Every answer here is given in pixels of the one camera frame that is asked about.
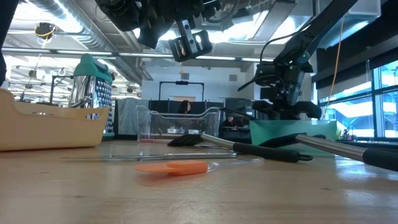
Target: orange spatula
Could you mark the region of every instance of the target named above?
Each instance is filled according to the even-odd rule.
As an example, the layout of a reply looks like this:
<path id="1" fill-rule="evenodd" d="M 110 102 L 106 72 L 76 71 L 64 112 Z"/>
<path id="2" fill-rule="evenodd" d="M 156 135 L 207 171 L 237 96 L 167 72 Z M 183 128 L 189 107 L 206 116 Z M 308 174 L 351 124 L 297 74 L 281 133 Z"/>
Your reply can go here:
<path id="1" fill-rule="evenodd" d="M 251 162 L 262 162 L 263 159 L 239 159 L 226 162 L 203 162 L 203 161 L 172 161 L 166 163 L 141 164 L 134 166 L 135 170 L 172 175 L 202 174 L 228 165 L 247 164 Z"/>

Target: desk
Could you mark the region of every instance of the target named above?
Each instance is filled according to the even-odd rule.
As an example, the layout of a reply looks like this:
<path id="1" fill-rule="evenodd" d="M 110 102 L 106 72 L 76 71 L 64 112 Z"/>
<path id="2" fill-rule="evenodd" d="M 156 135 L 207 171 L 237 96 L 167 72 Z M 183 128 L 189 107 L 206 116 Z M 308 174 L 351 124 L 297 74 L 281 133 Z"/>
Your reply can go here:
<path id="1" fill-rule="evenodd" d="M 0 153 L 0 223 L 397 223 L 398 174 L 344 158 L 178 177 L 141 173 L 129 161 L 61 159 L 203 150 L 212 149 L 113 141 Z"/>

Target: silicone spatula head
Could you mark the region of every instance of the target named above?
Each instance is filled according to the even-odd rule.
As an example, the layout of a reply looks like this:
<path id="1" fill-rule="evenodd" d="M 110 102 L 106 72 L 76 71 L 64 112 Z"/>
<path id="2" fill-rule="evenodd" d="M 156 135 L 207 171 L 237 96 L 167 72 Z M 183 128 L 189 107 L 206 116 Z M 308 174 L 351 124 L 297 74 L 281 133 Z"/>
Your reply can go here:
<path id="1" fill-rule="evenodd" d="M 135 170 L 172 175 L 201 174 L 208 170 L 208 163 L 203 161 L 173 161 L 167 163 L 141 164 L 134 166 Z"/>

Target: clear glass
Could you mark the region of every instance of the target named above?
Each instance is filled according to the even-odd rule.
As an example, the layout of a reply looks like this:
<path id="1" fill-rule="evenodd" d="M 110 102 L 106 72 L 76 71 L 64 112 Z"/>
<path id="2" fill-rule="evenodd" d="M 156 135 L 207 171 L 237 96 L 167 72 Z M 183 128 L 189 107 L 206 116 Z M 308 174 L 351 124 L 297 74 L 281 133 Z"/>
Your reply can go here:
<path id="1" fill-rule="evenodd" d="M 398 85 L 398 61 L 374 69 L 374 74 L 381 77 L 381 82 L 376 82 L 376 89 Z"/>
<path id="2" fill-rule="evenodd" d="M 329 105 L 326 120 L 337 121 L 340 130 L 349 129 L 357 137 L 374 137 L 372 98 L 364 97 Z"/>
<path id="3" fill-rule="evenodd" d="M 372 82 L 369 81 L 369 82 L 360 84 L 358 86 L 354 86 L 352 88 L 349 88 L 347 90 L 344 90 L 344 91 L 342 91 L 340 93 L 336 93 L 336 94 L 332 95 L 330 97 L 330 101 L 338 100 L 338 99 L 341 99 L 341 98 L 344 98 L 344 97 L 347 97 L 347 96 L 357 95 L 357 94 L 360 94 L 360 93 L 366 93 L 366 92 L 369 92 L 371 90 L 372 90 Z M 324 99 L 321 99 L 320 102 L 324 103 L 324 102 L 327 102 L 328 100 L 329 100 L 329 97 L 326 97 Z"/>
<path id="4" fill-rule="evenodd" d="M 382 95 L 382 131 L 386 138 L 398 137 L 398 92 Z"/>
<path id="5" fill-rule="evenodd" d="M 138 141 L 172 140 L 184 134 L 218 136 L 220 109 L 208 108 L 202 114 L 168 114 L 136 106 Z"/>

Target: ductwork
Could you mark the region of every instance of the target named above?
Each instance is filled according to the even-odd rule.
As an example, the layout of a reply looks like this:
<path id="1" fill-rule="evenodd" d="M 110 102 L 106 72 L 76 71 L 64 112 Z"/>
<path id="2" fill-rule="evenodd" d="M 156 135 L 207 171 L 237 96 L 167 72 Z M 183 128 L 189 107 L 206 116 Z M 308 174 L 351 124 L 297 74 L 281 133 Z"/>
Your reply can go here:
<path id="1" fill-rule="evenodd" d="M 74 38 L 89 50 L 118 51 L 73 0 L 29 0 L 29 2 L 61 20 L 70 19 L 72 16 L 82 26 L 81 34 L 89 34 L 88 37 Z M 131 67 L 123 58 L 119 57 L 116 60 L 109 61 L 109 63 L 115 65 L 127 80 L 141 84 L 142 77 L 137 71 L 139 68 Z"/>

